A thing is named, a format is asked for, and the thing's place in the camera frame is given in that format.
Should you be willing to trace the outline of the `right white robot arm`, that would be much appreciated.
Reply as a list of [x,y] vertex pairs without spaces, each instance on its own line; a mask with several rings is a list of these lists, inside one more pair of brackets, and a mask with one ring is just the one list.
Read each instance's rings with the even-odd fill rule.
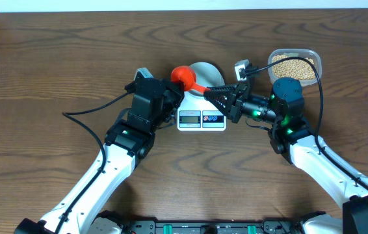
[[204,98],[237,123],[241,116],[271,124],[267,130],[277,154],[312,177],[342,210],[341,218],[324,212],[302,217],[298,233],[368,233],[368,177],[336,154],[303,115],[302,86],[284,77],[269,97],[250,93],[247,83],[209,87]]

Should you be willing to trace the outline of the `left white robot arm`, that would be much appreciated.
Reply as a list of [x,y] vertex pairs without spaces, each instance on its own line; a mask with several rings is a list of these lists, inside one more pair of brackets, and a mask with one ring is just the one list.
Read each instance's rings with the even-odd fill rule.
[[119,118],[99,140],[99,154],[68,195],[37,222],[23,219],[15,233],[87,233],[116,188],[152,149],[155,132],[169,122],[184,98],[180,81],[137,78],[127,118]]

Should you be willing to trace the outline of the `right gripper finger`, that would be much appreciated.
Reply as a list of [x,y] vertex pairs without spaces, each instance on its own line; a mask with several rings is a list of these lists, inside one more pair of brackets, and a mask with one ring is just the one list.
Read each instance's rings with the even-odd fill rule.
[[209,92],[231,92],[231,93],[244,93],[248,89],[248,85],[244,83],[235,83],[223,86],[209,87]]
[[240,116],[240,94],[233,92],[206,92],[205,99],[225,116]]

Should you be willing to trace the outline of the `red plastic measuring scoop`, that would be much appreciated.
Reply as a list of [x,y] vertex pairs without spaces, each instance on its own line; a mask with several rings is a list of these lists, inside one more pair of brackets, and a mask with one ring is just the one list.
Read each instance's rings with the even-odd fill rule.
[[196,73],[189,66],[179,66],[172,70],[171,81],[173,83],[183,83],[183,89],[185,92],[188,92],[189,90],[196,90],[199,93],[204,94],[205,91],[211,90],[210,88],[198,85],[196,80]]

